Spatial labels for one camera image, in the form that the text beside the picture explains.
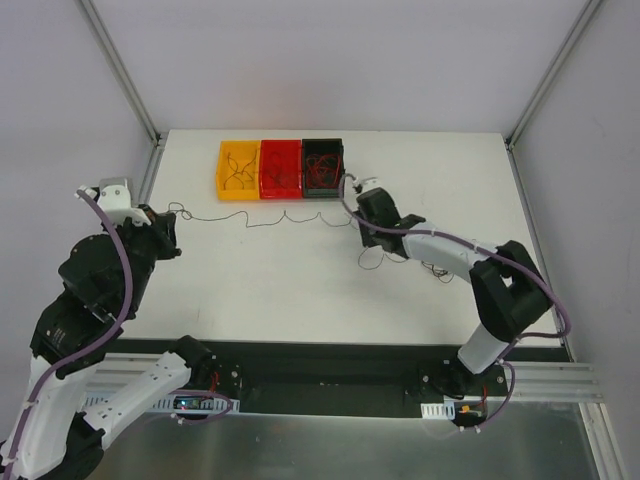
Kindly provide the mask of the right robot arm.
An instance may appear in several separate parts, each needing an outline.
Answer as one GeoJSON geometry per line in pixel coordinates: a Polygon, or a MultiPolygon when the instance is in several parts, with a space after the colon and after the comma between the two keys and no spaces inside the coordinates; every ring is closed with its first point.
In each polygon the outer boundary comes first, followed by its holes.
{"type": "Polygon", "coordinates": [[[430,383],[451,398],[473,394],[484,385],[487,369],[552,306],[527,249],[513,240],[477,244],[418,215],[401,216],[380,186],[358,185],[354,191],[354,217],[365,247],[431,264],[471,286],[480,324],[456,356],[430,375],[430,383]]]}

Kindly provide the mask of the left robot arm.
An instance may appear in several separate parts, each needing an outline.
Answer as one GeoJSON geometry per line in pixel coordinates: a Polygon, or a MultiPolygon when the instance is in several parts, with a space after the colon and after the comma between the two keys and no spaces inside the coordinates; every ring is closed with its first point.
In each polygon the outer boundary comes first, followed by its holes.
{"type": "Polygon", "coordinates": [[[113,441],[152,404],[181,389],[209,393],[213,353],[186,335],[106,404],[84,408],[86,387],[108,347],[135,318],[159,261],[180,256],[172,212],[147,205],[76,243],[58,274],[61,294],[42,312],[30,343],[26,398],[1,444],[5,479],[85,479],[113,441]]]}

